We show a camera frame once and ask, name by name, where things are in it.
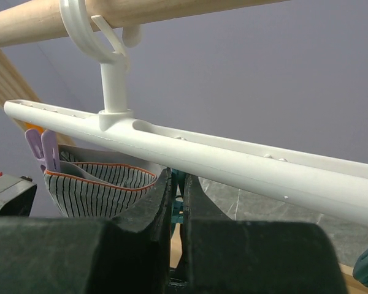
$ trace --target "clothespin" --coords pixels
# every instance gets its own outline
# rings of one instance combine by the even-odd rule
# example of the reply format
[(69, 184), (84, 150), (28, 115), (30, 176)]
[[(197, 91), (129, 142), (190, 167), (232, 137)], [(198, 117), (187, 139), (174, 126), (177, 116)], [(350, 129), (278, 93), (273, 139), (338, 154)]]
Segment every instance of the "clothespin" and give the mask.
[(41, 127), (39, 127), (39, 126), (35, 126), (35, 125), (33, 125), (33, 124), (29, 124), (28, 122), (25, 122), (25, 125), (26, 125), (26, 127), (27, 127), (28, 129), (36, 129), (36, 130), (38, 130), (38, 132), (39, 132), (40, 134), (42, 134), (42, 133), (44, 132), (44, 129), (43, 129), (43, 128), (41, 128)]
[(40, 163), (42, 172), (46, 169), (60, 172), (56, 133), (45, 130), (41, 135), (37, 129), (29, 129), (25, 132), (25, 137), (34, 157)]

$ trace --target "orange trim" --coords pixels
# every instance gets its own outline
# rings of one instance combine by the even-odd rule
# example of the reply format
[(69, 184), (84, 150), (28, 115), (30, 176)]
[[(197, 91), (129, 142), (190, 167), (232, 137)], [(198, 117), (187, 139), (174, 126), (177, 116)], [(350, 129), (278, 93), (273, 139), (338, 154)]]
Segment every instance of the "orange trim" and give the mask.
[(129, 165), (129, 164), (103, 164), (101, 162), (92, 162), (92, 161), (77, 161), (77, 162), (68, 162), (68, 163), (75, 164), (75, 165), (94, 164), (94, 165), (108, 165), (110, 167), (128, 167), (134, 170), (141, 170), (142, 172), (148, 173), (149, 175), (152, 175), (152, 176), (156, 176), (154, 173), (148, 170), (144, 170), (143, 168), (140, 168), (140, 167), (133, 167), (132, 165)]
[(149, 184), (148, 186), (143, 187), (143, 188), (131, 189), (131, 188), (122, 188), (122, 187), (118, 187), (118, 186), (114, 186), (114, 185), (104, 184), (104, 183), (100, 183), (100, 182), (93, 182), (93, 181), (90, 181), (88, 179), (79, 178), (78, 176), (71, 176), (71, 175), (67, 175), (65, 173), (57, 173), (55, 171), (46, 170), (45, 173), (48, 174), (48, 175), (51, 175), (51, 176), (63, 176), (63, 177), (66, 177), (66, 178), (77, 179), (79, 181), (83, 181), (83, 182), (90, 183), (90, 184), (99, 184), (99, 185), (103, 185), (105, 187), (111, 187), (111, 188), (114, 188), (114, 189), (124, 190), (124, 191), (128, 191), (128, 192), (137, 192), (137, 191), (147, 190), (148, 188), (151, 188), (155, 185), (155, 182), (153, 182), (152, 184)]

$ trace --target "gray fabric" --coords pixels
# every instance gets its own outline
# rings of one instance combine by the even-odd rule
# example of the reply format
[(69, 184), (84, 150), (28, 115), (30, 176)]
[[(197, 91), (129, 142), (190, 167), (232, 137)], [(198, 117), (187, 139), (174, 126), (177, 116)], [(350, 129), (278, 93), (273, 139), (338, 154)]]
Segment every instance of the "gray fabric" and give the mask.
[(118, 152), (59, 145), (61, 172), (44, 173), (66, 217), (115, 217), (152, 188), (161, 166)]

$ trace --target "wooden pole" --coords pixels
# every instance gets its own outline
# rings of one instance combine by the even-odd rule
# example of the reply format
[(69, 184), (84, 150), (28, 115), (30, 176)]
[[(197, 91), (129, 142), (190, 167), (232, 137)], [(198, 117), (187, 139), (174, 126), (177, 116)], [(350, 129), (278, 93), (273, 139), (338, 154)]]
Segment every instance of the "wooden pole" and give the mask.
[[(89, 15), (113, 28), (286, 0), (86, 0)], [(33, 0), (0, 12), (0, 47), (67, 36), (59, 0)]]
[[(12, 99), (24, 99), (35, 102), (41, 102), (30, 85), (21, 76), (18, 70), (13, 66), (8, 57), (0, 50), (0, 107)], [(24, 122), (13, 121), (22, 129), (27, 130), (29, 126)], [(65, 135), (57, 134), (57, 141), (60, 144), (75, 146), (74, 141)]]

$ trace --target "wooden surface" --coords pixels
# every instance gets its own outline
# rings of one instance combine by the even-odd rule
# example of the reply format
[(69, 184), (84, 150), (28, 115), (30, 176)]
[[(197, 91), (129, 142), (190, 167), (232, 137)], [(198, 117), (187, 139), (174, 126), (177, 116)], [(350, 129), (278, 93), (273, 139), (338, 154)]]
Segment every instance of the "wooden surface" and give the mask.
[[(25, 99), (35, 102), (41, 102), (36, 93), (27, 84), (18, 70), (13, 66), (8, 57), (0, 50), (0, 107), (3, 108), (7, 100)], [(21, 122), (13, 121), (22, 129), (27, 130), (29, 127)], [(61, 134), (57, 134), (57, 141), (60, 144), (75, 146), (74, 141)]]
[[(86, 0), (89, 15), (113, 28), (286, 0)], [(59, 0), (33, 0), (0, 12), (0, 47), (66, 36)]]
[[(178, 265), (178, 261), (182, 255), (179, 230), (180, 226), (177, 226), (171, 241), (171, 267), (173, 268)], [(350, 266), (340, 264), (340, 269), (346, 281), (349, 294), (368, 294), (368, 288), (353, 278), (353, 269)]]

